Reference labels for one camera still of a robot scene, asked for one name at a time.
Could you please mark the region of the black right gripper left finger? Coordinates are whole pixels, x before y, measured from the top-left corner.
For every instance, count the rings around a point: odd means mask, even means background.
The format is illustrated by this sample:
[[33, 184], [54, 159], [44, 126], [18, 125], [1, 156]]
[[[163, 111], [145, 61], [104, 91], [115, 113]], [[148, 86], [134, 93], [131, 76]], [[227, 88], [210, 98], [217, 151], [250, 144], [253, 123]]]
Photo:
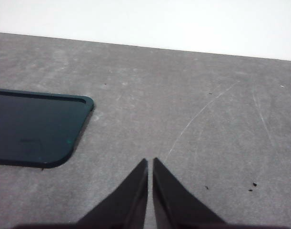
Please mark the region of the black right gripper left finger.
[[148, 199], [148, 161], [142, 159], [121, 184], [82, 217], [79, 226], [143, 226]]

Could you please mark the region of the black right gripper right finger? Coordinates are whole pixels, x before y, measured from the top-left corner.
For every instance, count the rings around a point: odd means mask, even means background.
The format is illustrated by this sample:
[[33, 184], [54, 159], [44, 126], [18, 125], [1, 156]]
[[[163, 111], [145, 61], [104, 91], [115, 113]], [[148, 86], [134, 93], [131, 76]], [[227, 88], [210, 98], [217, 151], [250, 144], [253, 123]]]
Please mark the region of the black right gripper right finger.
[[158, 159], [153, 160], [153, 202], [158, 226], [227, 223], [192, 195]]

